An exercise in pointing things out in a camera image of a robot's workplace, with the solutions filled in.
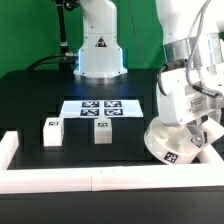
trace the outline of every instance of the white mat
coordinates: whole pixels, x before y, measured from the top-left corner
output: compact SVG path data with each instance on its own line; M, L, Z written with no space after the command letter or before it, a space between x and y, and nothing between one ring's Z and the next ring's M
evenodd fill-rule
M64 101L61 118L143 117L138 100Z

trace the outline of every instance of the black tabletop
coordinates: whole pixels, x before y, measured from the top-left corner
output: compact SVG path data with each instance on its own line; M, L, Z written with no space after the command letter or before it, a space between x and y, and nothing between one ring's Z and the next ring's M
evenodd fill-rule
M130 70L109 85L74 81L71 73L15 71L0 80L0 136L17 130L9 169L156 165L143 136L157 116L155 70ZM47 117L65 100L137 99L143 118L112 118L113 142L95 145L93 119L65 119L62 147L43 146ZM0 195L1 223L223 223L223 187Z

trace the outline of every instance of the white block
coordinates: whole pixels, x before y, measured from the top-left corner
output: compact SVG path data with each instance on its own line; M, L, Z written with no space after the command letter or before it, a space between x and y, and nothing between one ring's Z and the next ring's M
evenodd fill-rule
M94 140L95 144L112 143L111 119L108 119L106 116L100 116L94 120Z
M61 146L64 137L63 118L47 118L43 135L44 146Z
M0 142L0 170L6 170L19 146L17 131L7 131Z
M201 163L223 163L222 157L217 153L217 151L211 146L205 147L197 155Z
M224 186L224 164L0 170L0 194Z

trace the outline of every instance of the green background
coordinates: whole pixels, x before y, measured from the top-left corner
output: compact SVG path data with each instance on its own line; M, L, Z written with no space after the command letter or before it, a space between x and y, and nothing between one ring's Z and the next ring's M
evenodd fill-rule
M162 29L155 0L131 0L141 59L130 13L129 0L113 0L118 9L118 43L128 68L159 68L164 63ZM65 11L70 50L77 52L83 42L82 9ZM12 70L26 69L34 61L60 53L55 1L1 0L0 77Z

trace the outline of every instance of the white cube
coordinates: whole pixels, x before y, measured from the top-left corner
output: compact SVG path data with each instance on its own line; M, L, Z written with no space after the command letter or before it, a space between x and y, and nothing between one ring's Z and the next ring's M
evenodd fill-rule
M94 141L95 144L112 143L111 119L108 119L106 116L100 116L94 120Z
M44 146L62 146L64 137L63 118L47 118L44 129Z

